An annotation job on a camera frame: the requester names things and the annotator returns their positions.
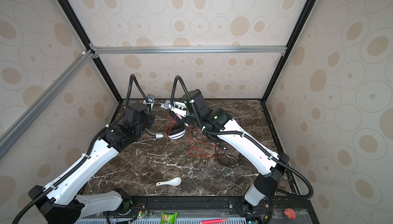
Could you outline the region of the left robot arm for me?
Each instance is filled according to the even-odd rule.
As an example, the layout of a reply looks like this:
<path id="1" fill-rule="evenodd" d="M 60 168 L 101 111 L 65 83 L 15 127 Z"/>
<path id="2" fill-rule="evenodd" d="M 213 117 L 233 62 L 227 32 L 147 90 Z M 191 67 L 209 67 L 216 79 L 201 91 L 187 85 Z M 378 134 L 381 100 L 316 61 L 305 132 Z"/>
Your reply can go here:
<path id="1" fill-rule="evenodd" d="M 78 195 L 79 190 L 106 163 L 119 155 L 129 145 L 138 142 L 146 128 L 151 127 L 155 116 L 151 104 L 134 74 L 130 75 L 123 114 L 107 124 L 92 139 L 86 153 L 56 180 L 46 186 L 35 186 L 29 191 L 32 201 L 12 221 L 18 224 L 22 217 L 36 206 L 49 224 L 73 224 L 82 218 L 88 207 L 103 204 L 102 211 L 117 210 L 123 199 L 119 192 L 111 191 L 92 200 Z"/>

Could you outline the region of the white headphones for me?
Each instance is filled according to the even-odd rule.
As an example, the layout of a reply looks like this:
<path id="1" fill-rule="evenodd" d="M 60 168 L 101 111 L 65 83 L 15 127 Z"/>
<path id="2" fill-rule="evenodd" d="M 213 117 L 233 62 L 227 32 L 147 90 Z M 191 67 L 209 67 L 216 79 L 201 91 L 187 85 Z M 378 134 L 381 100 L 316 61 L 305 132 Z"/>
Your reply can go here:
<path id="1" fill-rule="evenodd" d="M 186 125 L 181 121 L 181 118 L 169 108 L 168 111 L 168 117 L 173 118 L 173 123 L 171 126 L 169 126 L 169 120 L 167 120 L 167 126 L 165 129 L 165 132 L 159 133 L 159 132 L 153 132 L 150 131 L 149 129 L 145 129 L 144 131 L 149 135 L 154 138 L 160 139 L 160 138 L 170 138 L 172 140 L 177 140 L 182 138 L 185 135 L 186 132 Z"/>

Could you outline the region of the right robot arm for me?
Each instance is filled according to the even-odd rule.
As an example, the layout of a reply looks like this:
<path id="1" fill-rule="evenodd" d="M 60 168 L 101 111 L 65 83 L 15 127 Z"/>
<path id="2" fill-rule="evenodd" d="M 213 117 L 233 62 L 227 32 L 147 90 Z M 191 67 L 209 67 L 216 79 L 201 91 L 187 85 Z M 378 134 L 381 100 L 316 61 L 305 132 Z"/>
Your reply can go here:
<path id="1" fill-rule="evenodd" d="M 234 147 L 258 170 L 256 180 L 244 195 L 244 200 L 249 205 L 257 206 L 263 199 L 271 198 L 277 192 L 299 199 L 310 199 L 314 195 L 311 183 L 289 165 L 289 157 L 285 153 L 278 154 L 265 147 L 224 109 L 211 109 L 201 91 L 188 91 L 179 75 L 174 79 L 168 107 L 183 123 L 196 125 L 203 134 L 217 137 Z M 278 188 L 286 171 L 305 183 L 307 194 L 294 194 Z"/>

